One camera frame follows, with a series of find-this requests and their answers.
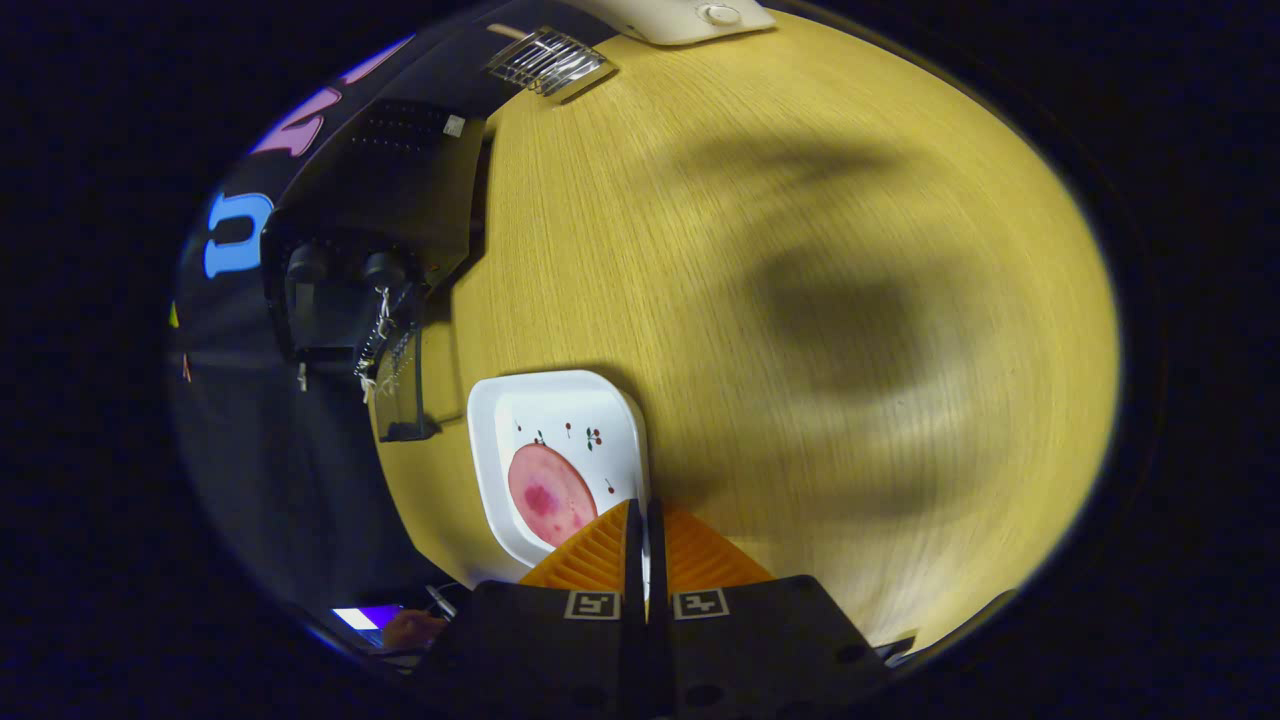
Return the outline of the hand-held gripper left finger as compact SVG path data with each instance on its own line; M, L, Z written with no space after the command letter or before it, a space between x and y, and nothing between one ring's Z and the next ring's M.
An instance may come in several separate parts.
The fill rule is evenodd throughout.
M438 719L640 719L646 712L644 518L616 505L543 564L605 542L600 589L484 582L415 671Z

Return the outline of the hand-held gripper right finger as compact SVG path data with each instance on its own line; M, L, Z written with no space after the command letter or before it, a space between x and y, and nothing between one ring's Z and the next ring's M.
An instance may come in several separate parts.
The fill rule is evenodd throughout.
M646 524L654 719L846 719L914 650L870 643L814 577L769 574L682 509L653 500Z

